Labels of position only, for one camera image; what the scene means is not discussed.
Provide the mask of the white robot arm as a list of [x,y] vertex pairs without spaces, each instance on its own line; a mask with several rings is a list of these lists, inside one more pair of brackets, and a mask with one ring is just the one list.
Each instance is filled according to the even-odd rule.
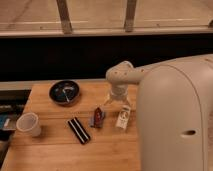
[[138,86],[136,123],[142,171],[209,171],[213,54],[141,67],[123,61],[106,72],[109,99],[126,102]]

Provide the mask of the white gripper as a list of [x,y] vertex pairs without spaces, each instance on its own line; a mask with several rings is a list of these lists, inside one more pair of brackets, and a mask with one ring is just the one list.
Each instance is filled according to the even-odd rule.
[[127,97],[127,89],[127,85],[112,85],[110,90],[110,96],[107,96],[103,105],[107,106],[112,104],[114,99],[123,99],[123,105],[131,107],[131,102]]

